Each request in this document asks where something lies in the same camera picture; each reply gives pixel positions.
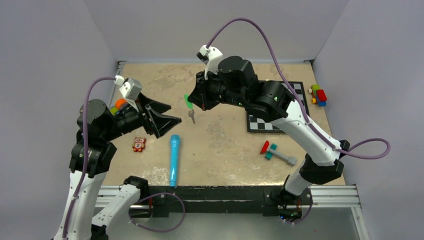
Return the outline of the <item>green key tag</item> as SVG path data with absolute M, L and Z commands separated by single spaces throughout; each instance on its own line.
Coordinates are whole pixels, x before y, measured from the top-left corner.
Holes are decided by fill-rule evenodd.
M 193 104 L 189 101 L 189 95 L 185 94 L 184 95 L 184 100 L 185 100 L 185 104 L 187 106 L 188 109 L 193 109 Z

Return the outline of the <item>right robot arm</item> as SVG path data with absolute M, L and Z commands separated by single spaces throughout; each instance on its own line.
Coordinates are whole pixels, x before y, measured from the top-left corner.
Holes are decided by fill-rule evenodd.
M 289 135 L 306 152 L 302 165 L 289 175 L 280 191 L 280 204 L 292 204 L 312 184 L 322 185 L 339 178 L 344 165 L 341 158 L 349 149 L 346 140 L 336 140 L 303 114 L 303 104 L 289 84 L 275 80 L 259 81 L 253 65 L 240 56 L 198 58 L 208 67 L 196 74 L 196 84 L 188 100 L 204 111 L 218 104 L 242 107 L 259 119 Z

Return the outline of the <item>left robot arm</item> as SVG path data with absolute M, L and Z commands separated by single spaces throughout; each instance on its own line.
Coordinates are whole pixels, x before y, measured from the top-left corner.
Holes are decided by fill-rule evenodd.
M 129 176 L 118 194 L 100 212 L 95 212 L 99 191 L 117 151 L 113 140 L 139 128 L 160 138 L 182 121 L 166 115 L 170 105 L 143 94 L 138 95 L 135 103 L 135 107 L 127 105 L 117 114 L 112 114 L 100 99 L 92 99 L 80 108 L 79 131 L 69 164 L 69 193 L 55 239 L 107 240 L 132 204 L 148 201 L 148 181 Z

